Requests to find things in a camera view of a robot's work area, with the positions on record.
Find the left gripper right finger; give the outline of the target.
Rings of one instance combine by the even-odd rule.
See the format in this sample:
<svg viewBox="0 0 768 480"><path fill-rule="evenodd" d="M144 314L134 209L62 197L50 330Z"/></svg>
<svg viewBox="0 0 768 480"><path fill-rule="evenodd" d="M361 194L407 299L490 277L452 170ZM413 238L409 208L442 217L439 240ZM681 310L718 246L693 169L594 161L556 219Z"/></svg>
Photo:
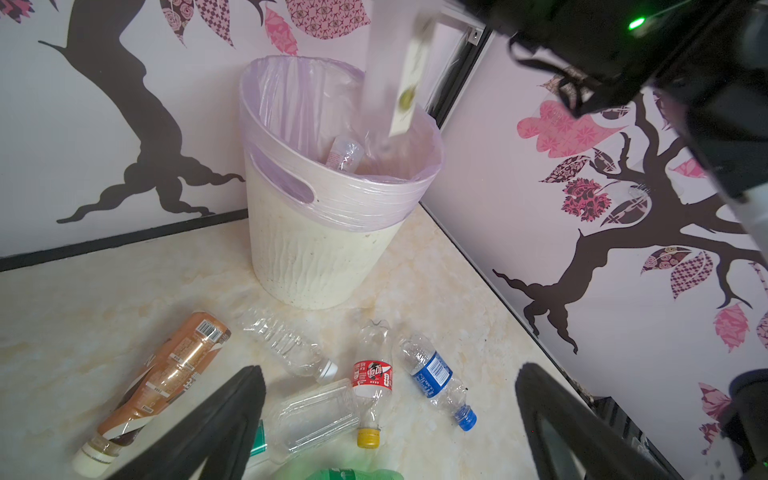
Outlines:
<svg viewBox="0 0 768 480"><path fill-rule="evenodd" d="M535 363L515 392L540 479L668 479Z"/></svg>

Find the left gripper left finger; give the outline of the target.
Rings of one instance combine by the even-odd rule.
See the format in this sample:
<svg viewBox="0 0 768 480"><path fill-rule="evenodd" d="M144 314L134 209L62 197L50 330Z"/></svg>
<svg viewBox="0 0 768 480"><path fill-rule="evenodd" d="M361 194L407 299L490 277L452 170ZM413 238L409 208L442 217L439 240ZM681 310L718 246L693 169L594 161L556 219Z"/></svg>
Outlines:
<svg viewBox="0 0 768 480"><path fill-rule="evenodd" d="M246 366L124 465L113 479L240 479L266 398L260 366Z"/></svg>

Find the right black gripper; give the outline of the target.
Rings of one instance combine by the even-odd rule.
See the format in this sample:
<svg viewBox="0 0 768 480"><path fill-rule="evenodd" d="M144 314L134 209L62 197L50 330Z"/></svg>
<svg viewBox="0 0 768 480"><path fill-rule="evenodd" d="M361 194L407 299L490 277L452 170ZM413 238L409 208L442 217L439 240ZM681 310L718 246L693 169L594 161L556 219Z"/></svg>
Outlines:
<svg viewBox="0 0 768 480"><path fill-rule="evenodd" d="M735 1L463 1L461 7L511 47L546 49L580 71L534 57L518 62L563 75L590 91L570 103L580 117L629 102L644 86L670 92L693 72L693 59L738 11Z"/></svg>

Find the brown coffee bottle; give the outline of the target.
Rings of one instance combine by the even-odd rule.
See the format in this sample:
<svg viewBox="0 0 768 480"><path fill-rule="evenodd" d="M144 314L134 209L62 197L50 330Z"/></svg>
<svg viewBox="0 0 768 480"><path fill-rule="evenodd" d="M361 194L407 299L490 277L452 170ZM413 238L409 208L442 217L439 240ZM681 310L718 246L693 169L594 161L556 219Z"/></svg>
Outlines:
<svg viewBox="0 0 768 480"><path fill-rule="evenodd" d="M213 315L193 313L143 364L115 409L75 453L73 470L85 478L103 475L149 423L190 389L230 336Z"/></svg>

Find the green soda bottle yellow cap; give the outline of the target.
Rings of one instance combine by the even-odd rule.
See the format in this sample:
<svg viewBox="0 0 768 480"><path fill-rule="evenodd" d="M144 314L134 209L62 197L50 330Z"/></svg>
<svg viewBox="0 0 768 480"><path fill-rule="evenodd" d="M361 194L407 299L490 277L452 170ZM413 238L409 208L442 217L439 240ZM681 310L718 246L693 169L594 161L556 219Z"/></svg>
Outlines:
<svg viewBox="0 0 768 480"><path fill-rule="evenodd" d="M401 473L379 469L375 471L362 471L357 469L322 469L309 475L306 480L403 480Z"/></svg>

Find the tall clear square bottle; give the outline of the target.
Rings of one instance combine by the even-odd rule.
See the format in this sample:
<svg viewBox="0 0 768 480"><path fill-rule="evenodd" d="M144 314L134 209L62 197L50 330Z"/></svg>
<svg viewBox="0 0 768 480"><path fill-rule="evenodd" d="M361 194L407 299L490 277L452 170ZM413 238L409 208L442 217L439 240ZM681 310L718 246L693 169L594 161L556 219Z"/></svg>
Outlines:
<svg viewBox="0 0 768 480"><path fill-rule="evenodd" d="M372 138L409 130L441 7L440 1L373 3L359 107L363 132Z"/></svg>

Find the clear bottle red cap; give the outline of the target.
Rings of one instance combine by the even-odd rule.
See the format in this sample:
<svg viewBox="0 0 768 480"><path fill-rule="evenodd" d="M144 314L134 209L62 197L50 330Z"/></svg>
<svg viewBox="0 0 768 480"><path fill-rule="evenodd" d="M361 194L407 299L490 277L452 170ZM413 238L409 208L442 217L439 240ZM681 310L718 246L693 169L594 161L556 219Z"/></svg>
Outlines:
<svg viewBox="0 0 768 480"><path fill-rule="evenodd" d="M364 149L348 135L337 136L330 148L325 166L354 174L364 158Z"/></svg>

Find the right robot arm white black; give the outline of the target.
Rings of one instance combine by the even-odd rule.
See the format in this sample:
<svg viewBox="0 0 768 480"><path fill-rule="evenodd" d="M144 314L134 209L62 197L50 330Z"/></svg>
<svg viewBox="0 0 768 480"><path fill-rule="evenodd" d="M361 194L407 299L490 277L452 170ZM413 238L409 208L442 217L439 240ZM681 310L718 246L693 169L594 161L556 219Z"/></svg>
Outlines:
<svg viewBox="0 0 768 480"><path fill-rule="evenodd" d="M469 1L444 225L559 366L671 468L767 364L767 5Z"/></svg>

